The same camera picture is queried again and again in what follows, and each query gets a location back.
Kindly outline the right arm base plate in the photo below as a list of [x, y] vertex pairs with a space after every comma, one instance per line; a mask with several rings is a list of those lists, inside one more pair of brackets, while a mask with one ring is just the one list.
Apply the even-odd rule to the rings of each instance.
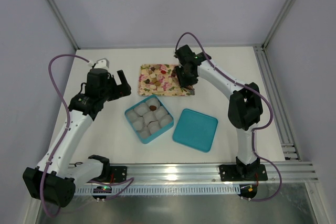
[[256, 167], [243, 168], [242, 166], [220, 165], [219, 175], [222, 182], [253, 182], [267, 181], [268, 175], [264, 165], [259, 164]]

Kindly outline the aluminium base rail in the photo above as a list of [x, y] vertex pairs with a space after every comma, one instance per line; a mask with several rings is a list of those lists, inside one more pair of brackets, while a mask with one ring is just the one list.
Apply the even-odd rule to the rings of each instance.
[[[125, 196], [166, 195], [224, 195], [238, 194], [248, 181], [221, 180], [223, 172], [218, 163], [200, 164], [127, 164], [127, 178], [133, 178], [131, 185], [113, 186], [111, 194], [121, 190]], [[252, 185], [270, 184], [274, 190], [282, 183], [316, 183], [317, 174], [310, 162], [277, 162], [275, 166], [265, 165], [266, 181], [260, 177]]]

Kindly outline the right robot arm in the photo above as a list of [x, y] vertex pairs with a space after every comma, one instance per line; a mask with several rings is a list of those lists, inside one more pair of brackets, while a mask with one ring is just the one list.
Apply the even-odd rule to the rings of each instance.
[[256, 94], [259, 86], [254, 82], [244, 87], [217, 67], [203, 52], [194, 53], [188, 45], [175, 51], [178, 66], [175, 73], [181, 87], [192, 86], [202, 78], [216, 87], [228, 100], [228, 119], [237, 130], [238, 154], [236, 165], [223, 165], [223, 176], [231, 180], [252, 181], [260, 168], [260, 158], [253, 153], [252, 129], [258, 126], [263, 113], [261, 98]]

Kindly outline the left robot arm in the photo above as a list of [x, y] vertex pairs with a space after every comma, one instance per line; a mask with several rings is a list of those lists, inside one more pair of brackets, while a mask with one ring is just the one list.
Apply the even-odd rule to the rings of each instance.
[[70, 171], [68, 166], [104, 103], [131, 94], [124, 72], [119, 70], [117, 74], [120, 84], [106, 69], [93, 68], [88, 72], [80, 93], [70, 101], [66, 121], [52, 146], [35, 168], [28, 167], [23, 173], [23, 180], [33, 198], [64, 208], [71, 202], [75, 190], [83, 184], [92, 180], [111, 181], [113, 169], [106, 157], [91, 155], [74, 171]]

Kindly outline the metal tongs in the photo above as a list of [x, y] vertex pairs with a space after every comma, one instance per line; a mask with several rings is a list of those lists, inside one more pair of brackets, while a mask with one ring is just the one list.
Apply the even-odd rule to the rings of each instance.
[[181, 88], [181, 90], [187, 96], [195, 95], [195, 89], [193, 86], [186, 86], [186, 87]]

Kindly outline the floral rectangular tray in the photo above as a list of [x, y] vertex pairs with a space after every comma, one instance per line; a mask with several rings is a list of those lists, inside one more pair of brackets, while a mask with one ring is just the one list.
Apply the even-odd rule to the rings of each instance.
[[143, 64], [140, 66], [138, 95], [166, 97], [184, 97], [178, 83], [174, 67], [171, 64]]

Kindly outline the teal chocolate box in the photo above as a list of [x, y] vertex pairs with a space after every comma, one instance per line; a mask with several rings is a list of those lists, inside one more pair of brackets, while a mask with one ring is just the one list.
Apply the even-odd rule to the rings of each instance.
[[[150, 110], [151, 105], [156, 106], [155, 111]], [[174, 125], [173, 115], [155, 95], [130, 107], [124, 115], [142, 144], [150, 143]]]

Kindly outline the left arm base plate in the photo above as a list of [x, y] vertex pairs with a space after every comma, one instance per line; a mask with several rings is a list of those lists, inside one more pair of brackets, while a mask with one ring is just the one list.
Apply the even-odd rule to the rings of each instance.
[[110, 183], [121, 183], [127, 179], [127, 170], [126, 166], [111, 166], [110, 167]]

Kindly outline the teal box lid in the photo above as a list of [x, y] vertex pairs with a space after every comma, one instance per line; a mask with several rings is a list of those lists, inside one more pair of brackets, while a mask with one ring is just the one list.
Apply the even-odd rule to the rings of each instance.
[[213, 144], [218, 119], [191, 109], [184, 109], [173, 133], [173, 141], [208, 153]]

